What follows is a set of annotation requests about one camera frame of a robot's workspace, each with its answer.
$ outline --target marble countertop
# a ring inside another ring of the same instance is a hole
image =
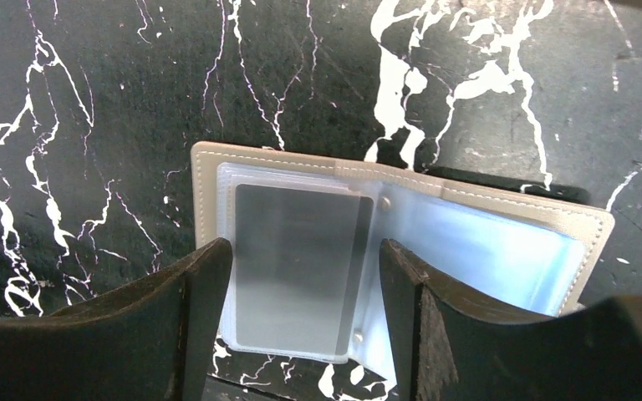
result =
[[[582,302],[642,294],[642,8],[0,0],[0,313],[47,314],[190,252],[199,140],[606,208]],[[395,397],[353,363],[215,349],[211,375],[283,397]]]

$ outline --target beige leather border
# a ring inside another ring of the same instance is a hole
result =
[[[191,150],[195,206],[196,244],[202,246],[217,233],[217,167],[231,162],[337,177],[384,180],[427,195],[438,196],[466,206],[530,221],[576,238],[585,252],[559,314],[577,306],[599,254],[614,229],[614,218],[605,210],[560,200],[517,194],[454,180],[422,175],[387,165],[262,150],[212,142],[198,142]]]

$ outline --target stitched edge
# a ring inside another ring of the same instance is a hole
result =
[[[276,163],[276,164],[280,164],[280,165],[302,165],[304,167],[312,167],[314,169],[321,169],[321,170],[332,170],[334,168],[333,166],[327,166],[327,165],[313,165],[313,164],[309,164],[309,163],[298,163],[298,162],[295,162],[295,161],[272,160],[272,159],[264,159],[264,158],[261,158],[261,157],[234,155],[234,154],[230,154],[230,153],[211,152],[211,151],[208,151],[208,150],[199,150],[198,152],[196,152],[196,163],[198,164],[198,166],[196,167],[196,169],[198,171],[198,174],[197,174],[198,175],[198,182],[201,182],[201,174],[202,174],[201,173],[201,155],[216,155],[216,156],[232,157],[232,158],[236,158],[236,159],[267,161],[267,162],[270,162],[270,163]],[[577,273],[575,274],[574,279],[572,280],[572,283],[569,286],[567,294],[565,294],[565,297],[563,299],[563,303],[562,303],[562,305],[560,306],[560,308],[558,310],[558,316],[560,316],[562,314],[562,312],[563,312],[563,310],[565,308],[565,305],[567,304],[567,300],[569,299],[569,296],[572,295],[572,292],[574,291],[574,288],[577,285],[577,281],[582,276],[584,268],[587,266],[587,263],[589,262],[589,258],[592,256],[592,252],[594,251],[594,247],[597,245],[597,242],[599,242],[599,238],[601,238],[602,233],[604,232],[604,222],[602,221],[602,219],[600,219],[598,216],[590,215],[590,214],[583,213],[583,212],[580,212],[580,211],[568,211],[566,209],[560,209],[560,208],[557,208],[557,207],[540,206],[540,205],[534,205],[532,203],[517,202],[517,201],[514,201],[514,200],[498,198],[498,197],[495,197],[495,196],[474,194],[472,192],[466,192],[464,190],[454,190],[452,188],[446,188],[443,185],[437,185],[437,184],[431,184],[431,183],[423,182],[423,181],[419,181],[419,180],[413,180],[411,178],[404,177],[402,175],[394,175],[394,174],[391,174],[391,173],[386,173],[384,171],[375,170],[375,169],[360,169],[360,168],[345,167],[345,166],[340,166],[339,168],[342,169],[342,170],[365,171],[365,172],[369,172],[369,173],[381,174],[381,175],[385,175],[385,176],[388,176],[388,177],[391,177],[391,178],[413,182],[413,183],[415,183],[417,185],[431,186],[431,187],[434,187],[434,188],[440,188],[440,189],[443,189],[443,190],[448,190],[450,192],[454,192],[454,193],[457,193],[457,194],[460,194],[460,195],[474,196],[474,197],[477,197],[477,198],[488,199],[488,200],[491,200],[491,201],[499,201],[499,202],[502,202],[502,203],[508,203],[508,204],[515,205],[515,206],[526,206],[526,207],[532,207],[534,209],[539,209],[539,210],[543,210],[543,211],[555,211],[555,212],[558,212],[558,213],[564,213],[564,214],[568,214],[568,215],[586,216],[586,217],[589,217],[589,218],[597,221],[597,224],[598,224],[597,233],[594,235],[594,239],[592,240],[592,243],[590,244],[589,249],[584,254],[584,258],[582,260],[582,264],[579,266],[579,269],[577,270]],[[198,195],[199,195],[198,199],[201,200],[202,197],[203,197],[203,188],[202,188],[202,186],[201,186],[201,188],[199,190]],[[204,220],[204,216],[203,216],[203,208],[202,207],[200,208],[200,221],[201,221],[201,239],[204,240],[206,234],[205,234],[205,220]]]

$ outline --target black marble surface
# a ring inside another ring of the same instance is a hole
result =
[[[190,252],[198,140],[577,194],[616,218],[582,301],[642,294],[634,4],[0,0],[0,313]],[[216,351],[212,374],[285,397],[394,397],[352,363]]]

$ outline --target wallet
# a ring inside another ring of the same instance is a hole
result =
[[[191,161],[196,244],[232,243],[228,346],[350,358],[390,380],[384,239],[491,297],[559,316],[578,307],[614,228],[598,208],[363,161],[212,142],[195,144]]]

